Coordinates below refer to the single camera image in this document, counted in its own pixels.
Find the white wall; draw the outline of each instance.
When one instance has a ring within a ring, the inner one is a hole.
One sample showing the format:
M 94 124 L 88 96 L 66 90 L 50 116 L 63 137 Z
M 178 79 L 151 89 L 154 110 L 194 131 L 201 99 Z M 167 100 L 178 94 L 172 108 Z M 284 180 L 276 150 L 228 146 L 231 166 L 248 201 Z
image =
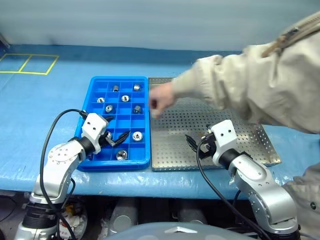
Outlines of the white wall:
M 1 0 L 11 44 L 240 50 L 272 41 L 319 0 Z

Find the jacket sleeve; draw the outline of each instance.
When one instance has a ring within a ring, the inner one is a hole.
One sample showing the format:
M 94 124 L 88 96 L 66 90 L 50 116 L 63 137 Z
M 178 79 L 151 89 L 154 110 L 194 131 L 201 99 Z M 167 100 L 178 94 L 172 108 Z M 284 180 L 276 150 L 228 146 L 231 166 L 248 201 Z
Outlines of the jacket sleeve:
M 317 33 L 265 58 L 270 43 L 198 59 L 173 80 L 173 92 L 216 109 L 233 108 L 252 123 L 320 133 L 319 42 Z

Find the metal nut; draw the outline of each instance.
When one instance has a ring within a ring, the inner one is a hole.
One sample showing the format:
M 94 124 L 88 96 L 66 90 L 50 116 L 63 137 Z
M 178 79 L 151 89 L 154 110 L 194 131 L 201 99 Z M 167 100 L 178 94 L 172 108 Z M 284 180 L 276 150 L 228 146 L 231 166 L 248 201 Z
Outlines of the metal nut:
M 97 100 L 96 100 L 97 103 L 104 103 L 105 102 L 105 98 L 104 97 L 99 97 Z
M 112 105 L 108 105 L 108 106 L 105 107 L 105 111 L 107 113 L 110 113 L 113 109 L 114 109 L 114 107 Z
M 119 92 L 119 86 L 118 85 L 114 85 L 112 88 L 112 92 Z
M 123 96 L 121 97 L 121 100 L 122 100 L 122 102 L 126 103 L 126 102 L 129 102 L 130 97 L 129 97 L 128 95 L 123 95 Z
M 133 109 L 134 114 L 140 114 L 142 113 L 142 108 L 139 105 L 136 105 Z
M 136 131 L 132 134 L 132 138 L 135 142 L 140 142 L 144 136 L 140 131 Z
M 112 133 L 107 131 L 105 137 L 108 138 L 108 139 L 112 139 Z
M 140 85 L 139 85 L 139 84 L 135 84 L 135 85 L 133 86 L 133 90 L 134 90 L 134 91 L 140 91 Z
M 128 152 L 126 150 L 120 150 L 116 153 L 115 158 L 118 161 L 123 161 L 128 159 Z

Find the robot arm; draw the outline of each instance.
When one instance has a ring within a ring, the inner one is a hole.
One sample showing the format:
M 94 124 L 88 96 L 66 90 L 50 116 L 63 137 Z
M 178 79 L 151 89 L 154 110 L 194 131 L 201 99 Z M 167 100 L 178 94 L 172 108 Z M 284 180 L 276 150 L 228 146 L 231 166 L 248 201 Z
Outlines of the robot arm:
M 123 133 L 117 141 L 112 141 L 105 133 L 113 117 L 103 118 L 89 113 L 82 126 L 81 138 L 72 138 L 69 142 L 53 147 L 43 168 L 43 184 L 52 204 L 60 209 L 66 199 L 71 175 L 77 166 L 94 153 L 98 154 L 106 145 L 116 146 L 123 143 L 130 132 Z M 54 238 L 57 228 L 57 216 L 46 201 L 40 187 L 40 175 L 37 177 L 26 215 L 19 224 L 15 240 L 47 240 Z
M 213 134 L 212 138 L 208 138 L 212 139 L 207 143 L 209 151 L 201 155 L 211 156 L 215 166 L 228 170 L 239 190 L 247 195 L 258 225 L 272 239 L 300 239 L 295 202 L 274 181 L 266 166 L 247 153 L 235 150 L 237 135 L 232 122 L 225 120 L 210 126 L 209 133 Z M 194 149 L 195 143 L 189 136 L 187 141 Z

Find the blue surface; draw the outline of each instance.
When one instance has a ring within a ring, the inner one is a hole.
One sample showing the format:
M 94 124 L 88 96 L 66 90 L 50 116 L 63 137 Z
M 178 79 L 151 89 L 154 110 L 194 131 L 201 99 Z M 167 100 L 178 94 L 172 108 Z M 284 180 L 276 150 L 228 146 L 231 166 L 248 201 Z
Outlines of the blue surface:
M 134 85 L 139 84 L 140 90 L 134 91 Z M 113 92 L 117 85 L 119 92 Z M 122 102 L 122 96 L 129 96 L 128 102 Z M 98 98 L 104 98 L 103 103 L 97 103 Z M 112 134 L 116 141 L 121 134 L 130 131 L 129 137 L 119 146 L 108 145 L 97 155 L 85 159 L 78 169 L 81 171 L 110 171 L 145 169 L 150 163 L 150 119 L 149 119 L 149 81 L 144 76 L 96 76 L 93 77 L 86 93 L 83 110 L 96 113 L 103 117 L 114 117 L 106 131 Z M 112 105 L 112 111 L 106 112 L 106 106 Z M 133 113 L 135 106 L 140 106 L 141 113 Z M 80 138 L 84 120 L 80 117 L 75 136 Z M 142 133 L 141 141 L 134 141 L 133 134 Z M 116 154 L 126 150 L 128 159 L 118 161 Z
M 47 76 L 0 74 L 0 188 L 15 191 L 32 190 L 52 121 L 65 109 L 82 107 L 93 76 L 175 77 L 197 58 L 236 53 L 44 45 L 16 45 L 10 51 L 60 56 Z M 64 116 L 48 149 L 68 141 L 77 121 L 75 113 Z M 279 184 L 319 162 L 319 135 L 286 127 L 265 129 L 283 162 L 270 168 Z M 228 199 L 234 197 L 237 189 L 226 170 L 206 172 Z M 74 192 L 80 195 L 218 198 L 198 171 L 152 172 L 150 167 L 116 172 L 76 170 L 72 177 L 76 181 Z

